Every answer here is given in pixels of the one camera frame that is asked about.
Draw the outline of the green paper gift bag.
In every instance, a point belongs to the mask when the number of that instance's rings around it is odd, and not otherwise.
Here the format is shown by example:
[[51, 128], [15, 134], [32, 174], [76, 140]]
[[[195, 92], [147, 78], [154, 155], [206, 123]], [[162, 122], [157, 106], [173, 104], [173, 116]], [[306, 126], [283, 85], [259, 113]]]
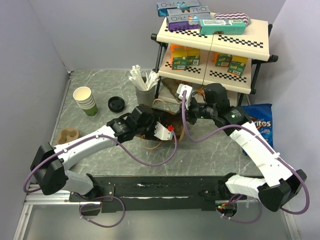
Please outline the green paper gift bag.
[[[162, 102], [169, 110], [163, 110], [160, 108], [155, 107], [156, 105], [156, 101], [160, 101]], [[169, 104], [167, 102], [165, 102], [162, 99], [156, 98], [153, 103], [152, 103], [152, 108], [155, 110], [160, 110], [160, 112], [163, 112], [165, 115], [165, 122], [167, 126], [172, 126], [172, 129], [174, 130], [174, 133], [176, 135], [177, 138], [177, 143], [179, 144], [182, 139], [184, 138], [185, 135], [185, 128], [183, 126], [183, 121], [182, 121], [182, 117], [181, 116], [174, 116], [174, 112], [171, 110]], [[174, 139], [172, 140], [168, 140], [168, 141], [164, 141], [164, 140], [160, 140], [158, 138], [149, 138], [146, 137], [144, 134], [138, 134], [135, 137], [140, 138], [140, 143], [141, 145], [147, 149], [147, 150], [153, 150], [158, 148], [162, 143], [175, 143]], [[147, 146], [146, 143], [147, 141], [154, 141], [157, 142], [157, 144], [153, 147]]]

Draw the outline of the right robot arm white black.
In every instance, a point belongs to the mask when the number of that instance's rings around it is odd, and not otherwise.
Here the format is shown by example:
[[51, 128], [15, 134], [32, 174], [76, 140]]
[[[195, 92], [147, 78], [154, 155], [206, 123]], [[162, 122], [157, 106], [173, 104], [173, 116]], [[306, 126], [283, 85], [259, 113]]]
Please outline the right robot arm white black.
[[219, 83], [207, 85], [206, 102], [198, 103], [193, 88], [180, 85], [176, 92], [180, 105], [182, 123], [195, 124], [197, 119], [211, 119], [217, 129], [193, 142], [203, 142], [223, 131], [250, 157], [262, 174], [262, 178], [229, 173], [220, 179], [218, 193], [223, 199], [233, 195], [255, 198], [272, 212], [282, 210], [289, 214], [302, 215], [310, 207], [310, 194], [306, 186], [307, 176], [286, 163], [263, 138], [255, 123], [242, 107], [230, 106], [226, 89]]

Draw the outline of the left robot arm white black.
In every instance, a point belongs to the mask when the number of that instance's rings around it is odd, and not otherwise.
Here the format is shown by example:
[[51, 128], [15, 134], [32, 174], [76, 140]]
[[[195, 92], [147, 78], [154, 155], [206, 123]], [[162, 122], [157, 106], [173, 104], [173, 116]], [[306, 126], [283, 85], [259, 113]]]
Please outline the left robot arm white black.
[[131, 141], [137, 135], [171, 140], [173, 134], [161, 123], [163, 117], [164, 114], [141, 104], [132, 112], [114, 118], [72, 142], [54, 147], [49, 143], [41, 145], [30, 167], [40, 190], [46, 196], [66, 190], [82, 195], [87, 201], [95, 200], [102, 191], [93, 176], [72, 172], [70, 168], [101, 150]]

